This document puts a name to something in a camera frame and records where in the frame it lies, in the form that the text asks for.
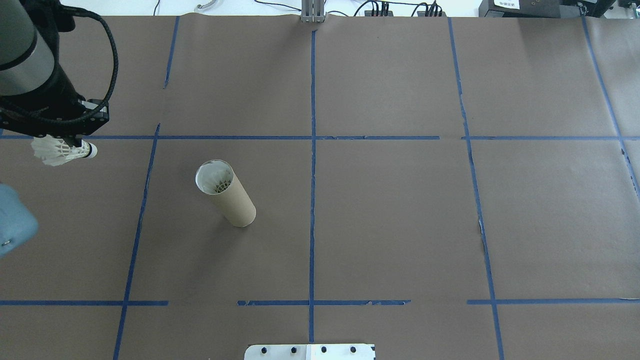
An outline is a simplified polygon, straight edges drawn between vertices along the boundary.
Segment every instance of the blue tape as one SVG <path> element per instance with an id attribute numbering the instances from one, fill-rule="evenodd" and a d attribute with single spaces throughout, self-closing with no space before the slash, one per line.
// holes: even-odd
<path id="1" fill-rule="evenodd" d="M 169 302 L 152 300 L 129 300 L 127 306 L 169 306 Z"/>
<path id="2" fill-rule="evenodd" d="M 166 75 L 164 77 L 164 86 L 166 88 L 169 83 L 169 75 L 171 74 L 171 62 L 173 62 L 173 50 L 175 49 L 175 39 L 178 36 L 178 24 L 180 24 L 180 17 L 175 17 L 175 23 L 173 24 L 173 37 L 171 39 L 171 49 L 169 50 L 169 60 L 166 63 Z"/>
<path id="3" fill-rule="evenodd" d="M 640 201 L 640 187 L 638 187 L 636 173 L 634 172 L 633 165 L 631 165 L 631 160 L 629 159 L 629 153 L 627 151 L 627 147 L 625 146 L 625 142 L 622 139 L 622 133 L 620 132 L 620 126 L 618 125 L 618 119 L 616 118 L 616 114 L 613 112 L 613 106 L 611 106 L 609 93 L 607 92 L 607 88 L 604 86 L 604 80 L 602 79 L 602 74 L 600 73 L 600 67 L 598 66 L 595 53 L 593 52 L 593 47 L 591 46 L 591 37 L 589 35 L 589 29 L 587 27 L 587 20 L 584 17 L 582 18 L 582 28 L 584 29 L 584 36 L 586 37 L 586 40 L 587 40 L 587 47 L 589 48 L 589 55 L 591 56 L 591 61 L 593 62 L 593 68 L 596 70 L 596 75 L 598 76 L 598 81 L 600 82 L 600 88 L 602 89 L 604 99 L 607 103 L 607 109 L 609 110 L 609 115 L 611 116 L 613 127 L 616 129 L 616 135 L 618 135 L 618 141 L 620 141 L 620 148 L 624 152 L 625 161 L 627 162 L 627 170 L 629 171 L 631 182 L 634 185 L 634 190 L 636 191 L 636 197 L 638 198 L 638 201 Z"/>
<path id="4" fill-rule="evenodd" d="M 295 135 L 163 135 L 160 140 L 311 140 Z"/>
<path id="5" fill-rule="evenodd" d="M 439 136 L 317 136 L 317 140 L 439 140 Z"/>
<path id="6" fill-rule="evenodd" d="M 88 135 L 88 140 L 153 140 L 153 135 Z"/>
<path id="7" fill-rule="evenodd" d="M 127 306 L 129 302 L 129 294 L 131 292 L 131 282 L 133 281 L 133 271 L 136 267 L 136 258 L 138 256 L 138 245 L 140 244 L 140 234 L 142 232 L 142 220 L 147 207 L 147 195 L 149 193 L 149 181 L 151 180 L 151 170 L 154 167 L 154 158 L 156 156 L 156 147 L 158 144 L 158 134 L 160 133 L 160 124 L 156 127 L 154 134 L 154 143 L 151 146 L 151 155 L 149 156 L 149 166 L 147 167 L 147 178 L 145 180 L 145 189 L 142 195 L 142 204 L 140 205 L 140 214 L 138 215 L 138 227 L 136 228 L 136 238 L 133 242 L 133 250 L 131 252 L 131 262 L 129 263 L 129 275 L 127 276 L 127 286 L 124 290 L 124 298 L 122 301 L 122 312 L 120 313 L 120 325 L 118 326 L 118 335 L 116 337 L 116 345 L 113 351 L 113 360 L 117 360 L 120 354 L 120 344 L 122 342 L 122 334 L 124 332 L 124 323 L 127 318 Z"/>
<path id="8" fill-rule="evenodd" d="M 411 300 L 314 300 L 314 306 L 403 306 Z M 249 300 L 238 301 L 238 306 L 308 306 L 308 300 Z"/>
<path id="9" fill-rule="evenodd" d="M 491 305 L 491 300 L 467 300 L 467 305 Z M 498 305 L 538 305 L 538 304 L 640 304 L 640 299 L 496 299 Z"/>
<path id="10" fill-rule="evenodd" d="M 316 276 L 316 30 L 311 32 L 311 209 L 309 229 L 309 343 L 314 342 Z"/>
<path id="11" fill-rule="evenodd" d="M 465 126 L 465 138 L 467 143 L 467 152 L 469 157 L 469 167 L 471 168 L 471 179 L 474 185 L 474 195 L 476 197 L 476 211 L 478 214 L 478 222 L 480 223 L 480 233 L 482 236 L 482 243 L 484 246 L 484 267 L 486 269 L 486 279 L 489 284 L 489 295 L 491 296 L 491 308 L 493 312 L 493 327 L 495 329 L 495 339 L 498 346 L 498 356 L 500 360 L 504 360 L 504 349 L 502 346 L 502 333 L 500 331 L 500 321 L 498 319 L 498 306 L 495 303 L 495 290 L 493 287 L 493 275 L 491 271 L 491 261 L 489 258 L 489 246 L 486 242 L 486 233 L 484 231 L 484 219 L 482 212 L 482 204 L 480 203 L 480 192 L 478 191 L 478 183 L 476 177 L 476 166 L 474 165 L 473 151 L 471 148 L 471 139 L 469 135 L 469 126 L 467 121 L 467 111 L 465 110 L 464 102 L 462 101 L 462 81 L 460 79 L 460 67 L 458 66 L 458 54 L 456 52 L 456 41 L 453 35 L 453 24 L 451 18 L 447 18 L 449 22 L 449 37 L 451 38 L 451 52 L 453 53 L 453 65 L 456 70 L 456 83 L 458 85 L 458 97 L 460 98 L 460 112 L 462 113 L 462 119 Z"/>
<path id="12" fill-rule="evenodd" d="M 470 136 L 471 140 L 617 140 L 615 136 Z"/>

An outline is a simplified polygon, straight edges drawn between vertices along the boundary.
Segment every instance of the white feathers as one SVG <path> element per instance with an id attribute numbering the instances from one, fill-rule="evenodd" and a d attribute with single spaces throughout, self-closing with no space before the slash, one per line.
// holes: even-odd
<path id="1" fill-rule="evenodd" d="M 225 191 L 234 179 L 234 172 L 228 163 L 211 160 L 204 163 L 196 174 L 196 185 L 200 191 L 214 195 Z"/>
<path id="2" fill-rule="evenodd" d="M 92 158 L 98 153 L 94 144 L 82 141 L 81 147 L 70 147 L 62 139 L 51 135 L 43 138 L 33 138 L 31 147 L 34 156 L 40 158 L 46 165 L 56 167 L 78 158 Z"/>

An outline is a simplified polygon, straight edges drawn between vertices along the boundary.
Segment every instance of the gray cylinder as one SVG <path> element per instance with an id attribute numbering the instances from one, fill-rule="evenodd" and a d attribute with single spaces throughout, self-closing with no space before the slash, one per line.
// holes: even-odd
<path id="1" fill-rule="evenodd" d="M 18 0 L 0 0 L 0 96 L 37 89 L 55 65 L 51 49 Z"/>
<path id="2" fill-rule="evenodd" d="M 36 29 L 20 1 L 0 1 L 0 69 L 29 50 L 35 36 Z"/>

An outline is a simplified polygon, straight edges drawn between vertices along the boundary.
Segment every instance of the table surface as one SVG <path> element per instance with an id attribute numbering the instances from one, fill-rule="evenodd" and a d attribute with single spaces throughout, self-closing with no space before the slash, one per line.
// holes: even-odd
<path id="1" fill-rule="evenodd" d="M 40 221 L 0 261 L 1 359 L 640 357 L 640 22 L 107 21 L 98 156 L 0 135 Z M 100 97 L 107 40 L 77 25 L 60 62 Z M 214 158 L 247 228 L 195 186 Z"/>

